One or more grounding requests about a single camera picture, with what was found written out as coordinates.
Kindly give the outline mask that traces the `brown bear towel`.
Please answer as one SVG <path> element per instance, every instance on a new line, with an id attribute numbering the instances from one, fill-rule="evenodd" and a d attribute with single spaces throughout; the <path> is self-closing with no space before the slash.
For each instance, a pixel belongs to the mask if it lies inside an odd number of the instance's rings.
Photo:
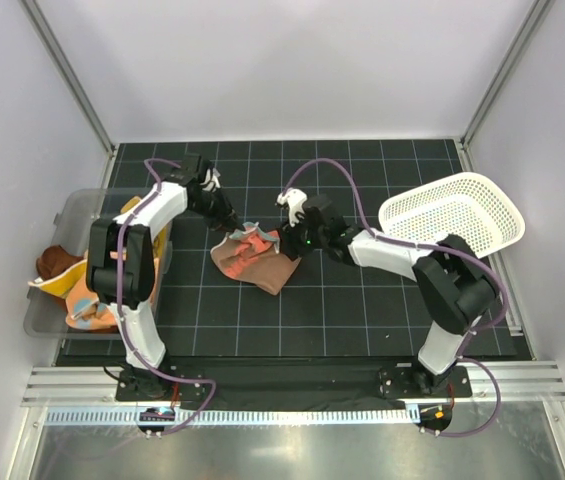
<path id="1" fill-rule="evenodd" d="M 210 249 L 211 260 L 229 279 L 278 295 L 300 264 L 281 251 L 276 231 L 263 231 L 258 222 L 245 222 Z"/>

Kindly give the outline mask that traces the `orange polka dot towel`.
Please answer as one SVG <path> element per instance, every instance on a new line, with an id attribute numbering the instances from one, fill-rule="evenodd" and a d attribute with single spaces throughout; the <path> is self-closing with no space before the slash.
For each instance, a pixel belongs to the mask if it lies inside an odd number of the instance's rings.
<path id="1" fill-rule="evenodd" d="M 67 325 L 81 332 L 114 333 L 117 324 L 108 307 L 99 301 L 98 295 L 87 288 L 82 276 L 68 293 L 66 299 Z"/>

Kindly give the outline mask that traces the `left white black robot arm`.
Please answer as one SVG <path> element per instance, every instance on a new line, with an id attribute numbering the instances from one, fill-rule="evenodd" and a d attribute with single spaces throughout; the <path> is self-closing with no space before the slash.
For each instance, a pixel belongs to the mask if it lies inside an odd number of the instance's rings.
<path id="1" fill-rule="evenodd" d="M 129 211 L 91 225 L 86 286 L 113 314 L 125 347 L 118 385 L 162 400 L 176 379 L 150 301 L 156 283 L 153 242 L 186 212 L 202 217 L 211 231 L 232 232 L 239 222 L 212 161 L 187 154 L 180 162 L 150 158 L 144 165 L 155 180 L 148 194 Z"/>

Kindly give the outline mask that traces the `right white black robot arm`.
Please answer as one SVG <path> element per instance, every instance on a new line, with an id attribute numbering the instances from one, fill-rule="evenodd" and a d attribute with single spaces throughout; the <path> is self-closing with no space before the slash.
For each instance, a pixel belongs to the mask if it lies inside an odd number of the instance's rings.
<path id="1" fill-rule="evenodd" d="M 413 361 L 410 381 L 425 396 L 443 390 L 481 317 L 504 298 L 494 272 L 457 235 L 417 246 L 347 223 L 323 194 L 309 197 L 289 189 L 276 203 L 288 214 L 278 234 L 280 252 L 290 259 L 320 250 L 334 262 L 382 270 L 416 283 L 432 323 Z"/>

